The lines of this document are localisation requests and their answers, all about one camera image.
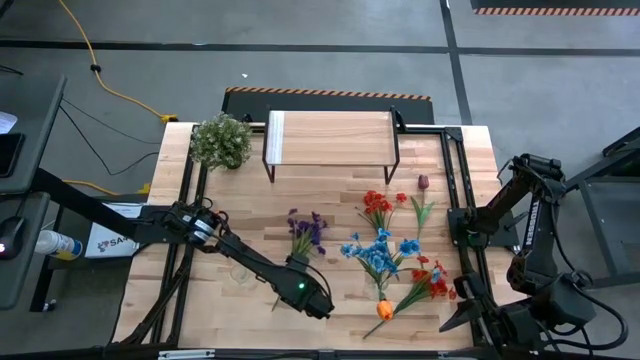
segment yellow cable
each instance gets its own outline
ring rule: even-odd
[[[62,7],[64,8],[64,10],[67,12],[67,14],[69,14],[69,16],[71,17],[71,20],[73,20],[74,23],[76,23],[76,27],[78,28],[78,30],[80,30],[80,34],[82,34],[82,38],[84,39],[84,42],[87,44],[87,47],[89,48],[89,54],[91,55],[91,62],[93,65],[98,66],[98,61],[96,60],[96,55],[93,52],[93,47],[91,47],[91,42],[89,41],[89,38],[87,38],[87,34],[84,32],[84,29],[82,28],[82,25],[80,25],[80,22],[78,21],[78,19],[76,19],[76,17],[73,15],[73,13],[71,12],[71,10],[69,10],[69,8],[67,7],[67,5],[65,5],[64,1],[62,0],[58,0],[58,2],[60,2],[60,5],[62,5]],[[175,114],[168,114],[168,115],[163,115],[160,114],[159,112],[155,111],[152,107],[150,107],[149,105],[144,104],[143,102],[136,100],[132,97],[120,94],[119,92],[110,89],[107,85],[104,84],[104,82],[102,81],[102,78],[100,77],[100,73],[97,70],[94,70],[93,73],[96,75],[96,79],[98,79],[98,83],[100,83],[100,86],[102,86],[102,88],[107,91],[108,93],[115,95],[119,98],[131,101],[134,104],[140,105],[142,106],[144,109],[150,111],[151,113],[153,113],[155,116],[159,117],[160,120],[162,120],[163,123],[168,123],[170,121],[177,121],[177,115]]]
[[[96,189],[96,190],[98,190],[98,191],[100,191],[100,192],[103,192],[103,193],[105,193],[105,194],[107,194],[107,195],[111,195],[111,196],[117,196],[117,195],[120,195],[120,194],[118,194],[118,193],[114,193],[113,191],[107,190],[107,189],[105,189],[105,188],[103,188],[103,187],[100,187],[100,186],[98,186],[98,185],[96,185],[96,184],[94,184],[94,183],[90,183],[90,182],[88,182],[88,181],[80,181],[80,180],[62,180],[62,181],[64,181],[64,182],[65,182],[65,183],[67,183],[67,184],[71,184],[71,185],[84,185],[84,186],[88,186],[88,187],[90,187],[90,188],[92,188],[92,189]]]

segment hazard stripe tape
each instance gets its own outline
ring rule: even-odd
[[[357,92],[357,91],[336,91],[336,90],[306,90],[306,89],[281,89],[281,88],[263,88],[251,86],[232,86],[225,90],[230,92],[246,92],[246,93],[270,93],[270,94],[300,94],[300,95],[323,95],[323,96],[352,96],[352,97],[370,97],[370,98],[394,98],[394,99],[411,99],[431,101],[431,96],[425,95],[409,95],[409,94],[393,94],[393,93],[374,93],[374,92]]]
[[[638,16],[640,8],[477,8],[478,15]]]

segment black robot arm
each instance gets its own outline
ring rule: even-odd
[[[456,313],[440,328],[447,331],[477,321],[485,345],[496,358],[504,345],[541,350],[546,343],[540,334],[547,328],[562,324],[581,328],[595,317],[592,302],[580,290],[588,281],[576,272],[558,274],[553,260],[557,235],[554,212],[565,193],[560,162],[523,154],[512,159],[510,169],[512,179],[486,206],[467,209],[457,231],[495,234],[502,217],[530,193],[523,246],[507,271],[511,288],[529,297],[498,306],[477,273],[463,274],[454,280],[454,285],[465,300],[458,303]]]

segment small wooden bench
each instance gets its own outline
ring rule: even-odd
[[[381,166],[389,184],[400,162],[397,123],[390,111],[271,110],[262,161],[269,180],[281,165]]]

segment gray floor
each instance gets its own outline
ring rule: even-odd
[[[471,12],[469,1],[450,3],[460,46],[640,48],[640,18],[483,17]],[[89,37],[102,41],[447,44],[437,0],[67,0],[67,4]],[[16,2],[0,20],[0,38],[79,40],[80,36],[57,2],[31,0]],[[426,94],[433,97],[438,124],[461,123],[448,55],[98,51],[97,56],[112,87],[187,121],[215,115],[225,87],[251,85]],[[163,126],[153,116],[99,88],[88,70],[86,51],[0,48],[0,63],[27,74],[64,73],[69,77],[68,100],[132,135],[148,140],[162,135]],[[640,58],[462,56],[461,63],[473,123],[489,126],[499,163],[531,152],[561,159],[571,176],[597,161],[608,143],[640,125]],[[70,111],[113,169],[157,149],[123,140]],[[154,160],[109,177],[60,116],[44,166],[62,178],[130,193],[150,182]],[[596,276],[604,274],[579,194],[570,194],[563,202],[559,231],[578,267]],[[25,298],[33,289],[39,261],[34,261]],[[0,353],[106,343],[127,271],[58,274],[52,289],[60,303],[55,312],[30,314],[26,306],[19,306],[0,313]],[[640,286],[593,294],[625,315],[631,328],[629,340],[606,354],[637,358]],[[599,313],[588,331],[594,343],[604,343],[617,336],[618,328],[609,315]]]

